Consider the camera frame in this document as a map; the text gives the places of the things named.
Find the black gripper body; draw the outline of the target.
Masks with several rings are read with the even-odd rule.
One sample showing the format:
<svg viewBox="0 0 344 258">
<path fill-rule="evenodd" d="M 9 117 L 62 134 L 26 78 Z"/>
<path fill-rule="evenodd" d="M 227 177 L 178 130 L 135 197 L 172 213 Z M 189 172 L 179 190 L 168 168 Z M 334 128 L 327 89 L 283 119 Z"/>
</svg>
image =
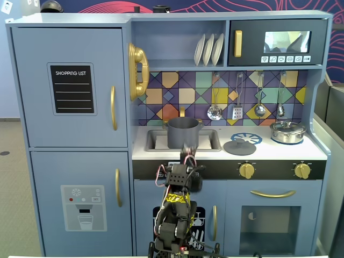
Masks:
<svg viewBox="0 0 344 258">
<path fill-rule="evenodd" d="M 200 192 L 203 179 L 200 172 L 204 166 L 189 166 L 187 164 L 172 164 L 165 167 L 165 186 L 170 187 L 169 192 Z"/>
</svg>

